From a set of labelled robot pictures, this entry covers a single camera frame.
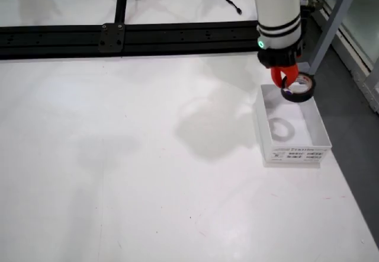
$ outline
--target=metal extrusion frame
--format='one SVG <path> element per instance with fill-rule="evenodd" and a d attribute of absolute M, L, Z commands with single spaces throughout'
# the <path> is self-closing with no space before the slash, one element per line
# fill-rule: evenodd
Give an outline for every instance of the metal extrusion frame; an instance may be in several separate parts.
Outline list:
<path fill-rule="evenodd" d="M 127 0 L 114 23 L 0 27 L 0 59 L 254 52 L 256 21 L 125 25 Z"/>
<path fill-rule="evenodd" d="M 344 64 L 351 71 L 353 80 L 358 88 L 362 91 L 372 110 L 379 112 L 379 59 L 376 61 L 371 73 L 363 68 L 364 64 L 355 60 L 351 55 L 346 41 L 343 41 L 343 34 L 339 37 L 338 30 L 342 24 L 348 9 L 353 0 L 337 0 L 329 18 L 325 17 L 322 12 L 317 12 L 314 18 L 319 25 L 322 25 L 323 33 L 316 45 L 315 50 L 310 58 L 310 69 L 308 73 L 315 74 L 324 58 L 327 49 L 332 44 L 334 49 L 340 55 Z"/>

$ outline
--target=black band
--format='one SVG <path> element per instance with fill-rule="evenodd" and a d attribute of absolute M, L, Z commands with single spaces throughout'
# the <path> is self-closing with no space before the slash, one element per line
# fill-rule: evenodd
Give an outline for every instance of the black band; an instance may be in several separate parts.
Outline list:
<path fill-rule="evenodd" d="M 284 77 L 282 81 L 281 93 L 282 96 L 290 102 L 302 103 L 311 99 L 314 94 L 314 89 L 316 88 L 316 81 L 314 80 L 313 76 L 305 74 L 304 72 L 300 72 L 299 76 L 306 77 L 310 81 L 311 87 L 307 91 L 302 93 L 291 92 L 288 89 L 286 89 L 287 77 Z"/>
<path fill-rule="evenodd" d="M 279 34 L 267 34 L 265 32 L 262 32 L 260 31 L 259 33 L 262 35 L 262 36 L 265 36 L 265 37 L 270 37 L 270 38 L 280 38 L 280 37 L 284 37 L 286 35 L 289 35 L 293 32 L 295 32 L 301 25 L 301 21 L 299 21 L 297 23 L 297 25 L 295 27 L 293 27 L 292 29 L 286 31 L 286 32 L 283 32 L 283 33 L 279 33 Z"/>
<path fill-rule="evenodd" d="M 301 14 L 299 13 L 298 16 L 295 17 L 295 19 L 293 19 L 292 21 L 284 24 L 284 25 L 281 25 L 281 26 L 277 26 L 277 27 L 267 27 L 267 26 L 264 26 L 262 25 L 261 23 L 258 22 L 258 26 L 259 28 L 265 30 L 265 31 L 277 31 L 277 30 L 283 30 L 293 24 L 295 24 L 299 19 L 300 19 L 300 16 Z"/>

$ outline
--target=gray frame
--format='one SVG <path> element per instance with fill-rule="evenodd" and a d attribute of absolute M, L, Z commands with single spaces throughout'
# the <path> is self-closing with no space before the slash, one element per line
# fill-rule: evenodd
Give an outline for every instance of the gray frame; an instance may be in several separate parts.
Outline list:
<path fill-rule="evenodd" d="M 359 89 L 365 95 L 365 98 L 370 104 L 370 107 L 375 111 L 379 111 L 379 59 L 376 61 L 375 66 L 371 73 L 367 76 L 365 71 L 361 69 L 358 62 L 348 53 L 348 49 L 345 45 L 337 40 L 336 33 L 342 24 L 343 18 L 345 17 L 348 9 L 351 6 L 353 0 L 337 0 L 332 13 L 326 21 L 326 24 L 322 26 L 323 33 L 314 49 L 310 60 L 309 69 L 306 70 L 311 75 L 314 75 L 323 60 L 329 46 L 332 44 L 337 53 L 340 55 L 341 59 L 345 65 L 351 70 L 354 81 L 356 82 Z M 319 23 L 324 23 L 325 19 L 322 20 L 323 16 L 321 13 L 316 14 L 315 19 Z"/>

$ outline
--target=black bracket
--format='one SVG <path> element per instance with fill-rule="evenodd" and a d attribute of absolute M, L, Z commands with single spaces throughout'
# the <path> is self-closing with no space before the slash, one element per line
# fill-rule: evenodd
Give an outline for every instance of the black bracket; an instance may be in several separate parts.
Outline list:
<path fill-rule="evenodd" d="M 124 49 L 125 24 L 105 23 L 101 26 L 99 51 L 121 53 Z"/>

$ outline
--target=tape roll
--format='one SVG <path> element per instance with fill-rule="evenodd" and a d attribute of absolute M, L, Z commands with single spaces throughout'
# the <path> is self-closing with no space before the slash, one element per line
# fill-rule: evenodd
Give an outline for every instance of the tape roll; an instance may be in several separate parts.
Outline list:
<path fill-rule="evenodd" d="M 286 82 L 287 77 L 284 77 L 281 88 L 282 96 L 286 100 L 294 103 L 302 103 L 311 99 L 314 94 L 314 89 L 316 88 L 316 81 L 313 76 L 305 74 L 304 72 L 299 72 L 291 88 L 287 87 Z"/>

